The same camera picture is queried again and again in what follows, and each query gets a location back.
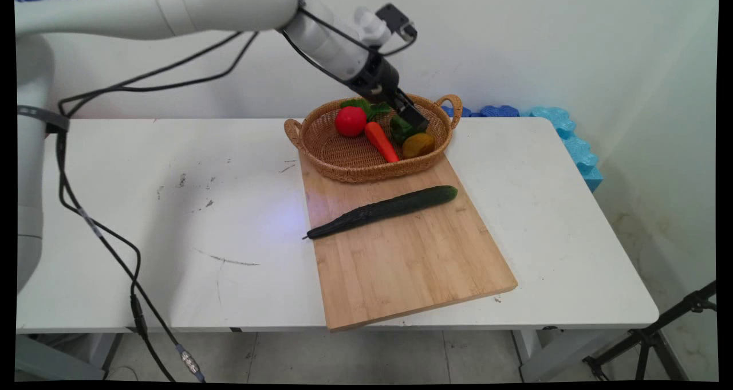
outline blue foam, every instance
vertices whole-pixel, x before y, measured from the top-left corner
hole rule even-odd
[[[448,114],[449,117],[453,118],[453,108],[449,108],[449,107],[446,107],[446,106],[442,106],[441,108],[443,108],[443,111],[445,111]],[[463,112],[461,112],[461,118],[463,118],[463,117],[471,118],[471,116],[473,116],[473,115],[474,114],[471,112],[470,109],[468,109],[466,107],[463,107]]]
[[[591,144],[576,136],[576,124],[570,119],[570,114],[566,110],[562,108],[534,107],[521,116],[539,116],[552,122],[555,131],[562,139],[562,144],[565,145],[570,157],[573,158],[573,163],[578,167],[578,171],[583,176],[590,191],[593,192],[600,186],[603,176],[596,168],[598,157],[591,152]]]
[[[508,105],[502,105],[500,107],[487,105],[484,108],[481,108],[480,114],[482,117],[519,116],[519,111]]]
[[[534,107],[522,116],[539,116],[550,120],[561,139],[570,139],[575,135],[576,124],[570,119],[570,114],[562,108]]]
[[[603,176],[598,171],[598,168],[594,168],[588,174],[585,174],[583,179],[585,179],[587,186],[593,192],[600,186],[600,182],[603,181]]]
[[[581,175],[590,173],[598,163],[598,157],[591,152],[591,144],[573,135],[570,139],[562,140],[565,148],[570,152],[570,157],[578,166]]]

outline orange carrot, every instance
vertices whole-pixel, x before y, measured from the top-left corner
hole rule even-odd
[[[384,131],[379,124],[374,121],[367,123],[366,127],[364,127],[364,135],[366,135],[372,145],[377,147],[379,153],[382,154],[388,163],[396,163],[400,160],[400,158],[397,157],[395,149],[392,148],[392,144],[389,143],[387,135],[384,134]]]

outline white wall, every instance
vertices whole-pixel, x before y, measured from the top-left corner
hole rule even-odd
[[[715,280],[715,73],[718,0],[636,97],[633,121],[600,163],[598,204],[660,310]],[[663,332],[692,380],[718,379],[715,313]]]
[[[456,93],[474,111],[504,104],[568,109],[601,160],[606,179],[597,199],[662,311],[715,276],[718,0],[322,1],[349,22],[356,6],[386,2],[414,19],[417,43],[390,59],[407,92]],[[223,36],[48,35],[57,56],[52,96],[132,77]],[[142,85],[218,72],[241,42]],[[228,78],[172,92],[110,94],[78,116],[303,117],[351,95],[268,32]],[[694,314],[667,330],[694,379],[718,378],[714,327],[714,315]]]

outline red tomato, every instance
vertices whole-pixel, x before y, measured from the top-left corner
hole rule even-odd
[[[356,137],[367,125],[366,116],[367,113],[359,107],[341,108],[336,115],[336,130],[345,137]]]

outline wooden cutting board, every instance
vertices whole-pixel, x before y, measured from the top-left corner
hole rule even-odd
[[[311,228],[378,200],[454,186],[451,202],[312,241],[325,322],[345,330],[517,286],[445,155],[427,171],[348,184],[325,178],[301,155]]]

